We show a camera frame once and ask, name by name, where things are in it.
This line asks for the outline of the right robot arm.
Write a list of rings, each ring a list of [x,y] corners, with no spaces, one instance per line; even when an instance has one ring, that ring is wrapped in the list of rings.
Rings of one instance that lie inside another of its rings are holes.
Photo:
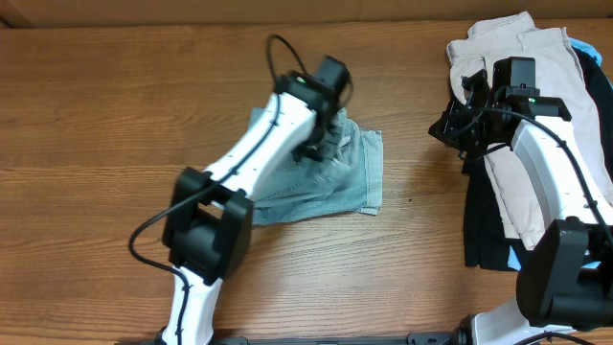
[[[462,157],[508,147],[534,188],[546,231],[510,301],[468,316],[454,344],[536,344],[612,324],[612,207],[579,153],[572,116],[536,86],[535,60],[508,57],[461,79],[467,100],[449,102],[428,132]]]

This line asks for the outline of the light blue denim shorts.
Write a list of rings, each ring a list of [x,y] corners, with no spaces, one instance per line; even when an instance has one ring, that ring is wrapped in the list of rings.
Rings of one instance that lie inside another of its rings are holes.
[[[383,141],[341,109],[324,142],[324,159],[284,158],[255,202],[253,223],[270,225],[338,213],[376,215],[383,194]]]

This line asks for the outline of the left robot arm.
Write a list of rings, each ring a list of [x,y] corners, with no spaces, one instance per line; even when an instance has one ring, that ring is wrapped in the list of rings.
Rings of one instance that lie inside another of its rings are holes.
[[[325,57],[310,75],[276,78],[260,118],[204,171],[177,178],[163,244],[178,274],[170,321],[157,344],[207,344],[224,279],[240,266],[251,239],[254,200],[286,158],[322,162],[333,154],[340,96],[351,85],[346,65]]]

